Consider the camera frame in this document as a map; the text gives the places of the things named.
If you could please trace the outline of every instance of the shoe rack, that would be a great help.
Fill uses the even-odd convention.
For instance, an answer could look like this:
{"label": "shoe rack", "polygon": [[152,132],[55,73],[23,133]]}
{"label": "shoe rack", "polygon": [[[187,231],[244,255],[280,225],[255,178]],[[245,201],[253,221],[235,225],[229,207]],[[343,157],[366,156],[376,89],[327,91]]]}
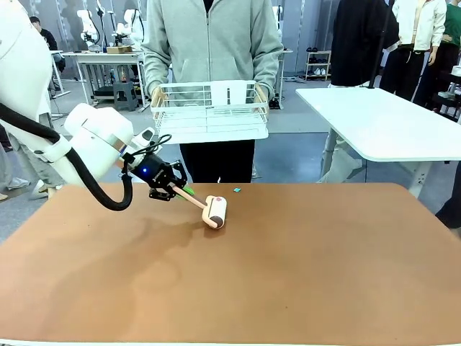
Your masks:
{"label": "shoe rack", "polygon": [[[328,78],[331,77],[330,65],[331,65],[331,50],[323,50],[323,51],[318,51],[318,52],[308,51],[308,61],[306,63],[305,79],[308,80],[310,78],[319,78],[319,79],[323,78],[327,81]],[[322,74],[316,75],[315,70],[317,68],[319,68],[320,70],[324,68],[326,73],[324,75]]]}

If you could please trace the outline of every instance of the green shirt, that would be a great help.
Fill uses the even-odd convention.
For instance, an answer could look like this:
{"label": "green shirt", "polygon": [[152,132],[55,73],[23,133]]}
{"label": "green shirt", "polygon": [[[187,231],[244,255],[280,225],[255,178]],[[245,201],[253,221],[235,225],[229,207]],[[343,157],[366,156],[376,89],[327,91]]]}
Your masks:
{"label": "green shirt", "polygon": [[445,35],[452,37],[452,43],[461,46],[461,7],[447,4],[447,19],[445,20]]}

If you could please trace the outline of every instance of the black corrugated hose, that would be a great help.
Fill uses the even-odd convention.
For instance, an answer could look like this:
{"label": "black corrugated hose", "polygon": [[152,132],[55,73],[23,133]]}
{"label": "black corrugated hose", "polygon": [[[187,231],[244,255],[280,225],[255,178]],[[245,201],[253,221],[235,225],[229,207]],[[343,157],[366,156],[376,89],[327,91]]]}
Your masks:
{"label": "black corrugated hose", "polygon": [[[59,133],[41,125],[34,120],[20,115],[8,108],[7,106],[0,103],[0,120],[5,123],[13,125],[15,128],[31,133],[37,137],[41,137],[52,144],[57,143],[60,140]],[[95,178],[91,175],[89,170],[86,168],[85,163],[81,160],[75,149],[71,149],[66,154],[67,159],[75,168],[81,181],[85,184],[89,192],[101,203],[105,208],[113,211],[122,211],[128,208],[133,200],[133,186],[131,183],[131,177],[128,175],[127,165],[122,170],[122,181],[123,181],[123,200],[122,202],[116,202],[109,197],[104,190],[99,186]]]}

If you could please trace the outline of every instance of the roller head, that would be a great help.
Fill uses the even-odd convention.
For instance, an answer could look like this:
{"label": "roller head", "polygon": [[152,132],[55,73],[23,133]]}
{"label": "roller head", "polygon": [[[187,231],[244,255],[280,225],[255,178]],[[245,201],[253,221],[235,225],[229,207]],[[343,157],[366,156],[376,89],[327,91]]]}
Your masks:
{"label": "roller head", "polygon": [[208,196],[207,206],[203,209],[202,220],[212,229],[220,229],[224,226],[225,210],[228,203],[223,197]]}

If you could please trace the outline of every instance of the white wire basket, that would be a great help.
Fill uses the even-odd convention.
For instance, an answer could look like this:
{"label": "white wire basket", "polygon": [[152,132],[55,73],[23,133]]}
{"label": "white wire basket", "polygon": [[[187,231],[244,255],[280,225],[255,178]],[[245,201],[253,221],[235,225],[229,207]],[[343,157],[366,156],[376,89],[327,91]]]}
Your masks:
{"label": "white wire basket", "polygon": [[158,135],[169,143],[267,138],[267,102],[255,81],[161,84],[152,105]]}

